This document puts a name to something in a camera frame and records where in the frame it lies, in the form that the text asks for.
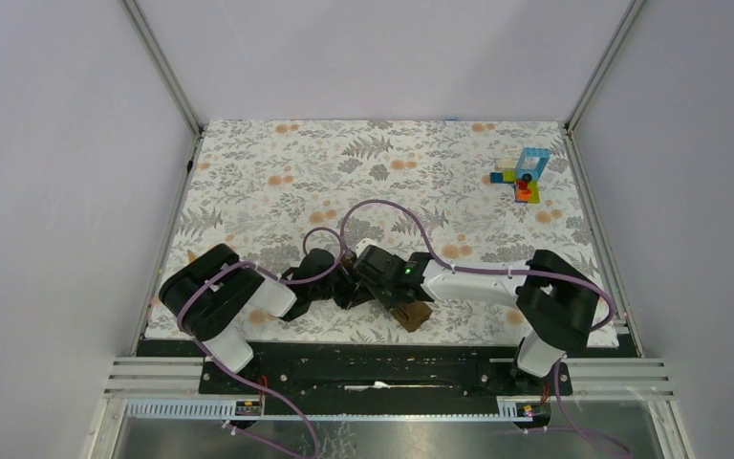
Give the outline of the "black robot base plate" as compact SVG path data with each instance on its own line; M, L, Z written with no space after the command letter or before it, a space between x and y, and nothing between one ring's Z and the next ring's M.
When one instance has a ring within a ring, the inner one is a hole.
M205 362L202 395L251 396L268 415L493 415L497 398L573 392L569 370L536 379L513 369L511 346L254 342L237 382Z

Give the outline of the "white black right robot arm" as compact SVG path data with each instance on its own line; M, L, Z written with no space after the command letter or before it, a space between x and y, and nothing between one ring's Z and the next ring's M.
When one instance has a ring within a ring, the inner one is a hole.
M408 308L418 303L466 300L517 309L531 330L518 346L509 378L525 394L542 387L564 355L587 346L601 298L586 276L548 250L508 266L457 266L428 252L403 259L364 239L356 246L353 270L376 300L412 327L420 319Z

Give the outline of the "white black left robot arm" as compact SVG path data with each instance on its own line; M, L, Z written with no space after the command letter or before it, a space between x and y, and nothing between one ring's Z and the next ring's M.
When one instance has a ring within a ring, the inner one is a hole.
M176 317L178 328L221 364L222 381L245 393L257 384L259 371L235 324L245 308L292 321L315 301L332 300L347 310L369 299L357 289L354 275L322 249L311 250L297 266L277 275L262 273L221 244L164 280L158 298Z

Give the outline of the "brown cloth napkin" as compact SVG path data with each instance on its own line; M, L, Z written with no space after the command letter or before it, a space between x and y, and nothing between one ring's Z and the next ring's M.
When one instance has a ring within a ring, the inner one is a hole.
M432 309L426 302L416 301L400 304L390 314L405 331L414 333L431 317Z

